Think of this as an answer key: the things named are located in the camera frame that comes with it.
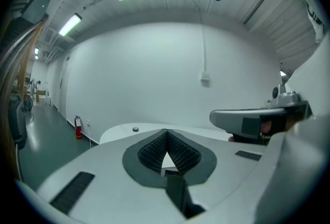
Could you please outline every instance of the white curved surface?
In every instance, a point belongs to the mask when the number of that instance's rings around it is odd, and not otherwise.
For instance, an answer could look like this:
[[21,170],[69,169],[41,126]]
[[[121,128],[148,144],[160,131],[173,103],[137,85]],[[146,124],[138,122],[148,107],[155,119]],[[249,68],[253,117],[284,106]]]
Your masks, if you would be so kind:
[[[134,127],[139,128],[139,131],[133,132]],[[105,131],[101,136],[100,144],[116,141],[122,138],[134,136],[139,133],[158,130],[158,129],[181,130],[222,141],[227,141],[230,136],[225,131],[215,131],[215,130],[202,129],[202,128],[185,127],[185,126],[169,125],[169,124],[157,124],[157,123],[129,123],[129,124],[114,126],[109,130]],[[162,167],[163,168],[175,167],[168,153],[166,153]]]

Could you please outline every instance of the hallway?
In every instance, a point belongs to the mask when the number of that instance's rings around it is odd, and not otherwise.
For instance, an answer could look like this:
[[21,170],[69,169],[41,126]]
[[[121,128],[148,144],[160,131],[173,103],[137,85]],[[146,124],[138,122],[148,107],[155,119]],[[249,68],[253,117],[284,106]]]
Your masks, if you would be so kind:
[[55,170],[90,148],[54,107],[35,106],[26,116],[27,141],[20,150],[24,182],[33,190]]

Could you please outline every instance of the fire extinguisher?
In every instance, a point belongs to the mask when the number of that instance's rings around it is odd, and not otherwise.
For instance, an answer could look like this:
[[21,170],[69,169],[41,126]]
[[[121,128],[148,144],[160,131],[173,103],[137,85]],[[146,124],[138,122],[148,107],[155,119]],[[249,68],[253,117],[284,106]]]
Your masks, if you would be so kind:
[[74,118],[74,129],[76,132],[76,138],[80,140],[82,138],[82,133],[81,133],[81,122],[80,122],[80,117],[76,116]]

